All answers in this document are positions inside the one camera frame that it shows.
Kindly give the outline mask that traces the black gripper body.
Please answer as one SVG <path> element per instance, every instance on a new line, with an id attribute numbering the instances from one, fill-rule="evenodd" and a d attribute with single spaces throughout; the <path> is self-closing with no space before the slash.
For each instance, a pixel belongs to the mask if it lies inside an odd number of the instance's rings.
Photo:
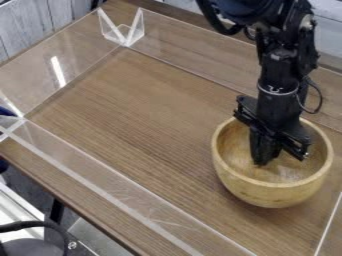
<path id="1" fill-rule="evenodd" d="M 269 137 L 282 140 L 284 149 L 303 161 L 309 154 L 312 138 L 300 116 L 308 87 L 294 83 L 274 88 L 258 85 L 258 97 L 240 95 L 234 117 L 249 127 L 256 126 Z"/>

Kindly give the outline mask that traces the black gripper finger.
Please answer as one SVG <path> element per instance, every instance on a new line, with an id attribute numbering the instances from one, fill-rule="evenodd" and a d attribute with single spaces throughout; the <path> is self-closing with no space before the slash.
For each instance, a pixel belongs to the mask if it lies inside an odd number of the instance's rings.
<path id="1" fill-rule="evenodd" d="M 276 137 L 269 137 L 268 138 L 268 144 L 269 144 L 268 161 L 273 161 L 276 158 L 280 157 L 281 151 L 284 149 L 282 140 L 280 138 L 276 138 Z"/>
<path id="2" fill-rule="evenodd" d="M 268 136 L 256 126 L 250 127 L 250 149 L 254 164 L 266 165 L 270 158 Z"/>

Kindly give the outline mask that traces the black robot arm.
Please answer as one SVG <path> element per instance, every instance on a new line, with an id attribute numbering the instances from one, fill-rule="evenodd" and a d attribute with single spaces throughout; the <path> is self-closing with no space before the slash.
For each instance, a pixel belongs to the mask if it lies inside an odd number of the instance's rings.
<path id="1" fill-rule="evenodd" d="M 286 151 L 308 156 L 311 135 L 301 124 L 309 77 L 320 58 L 313 6 L 309 0 L 196 0 L 224 35 L 245 33 L 256 41 L 261 65 L 258 96 L 238 96 L 234 117 L 250 128 L 250 151 L 257 165 Z"/>

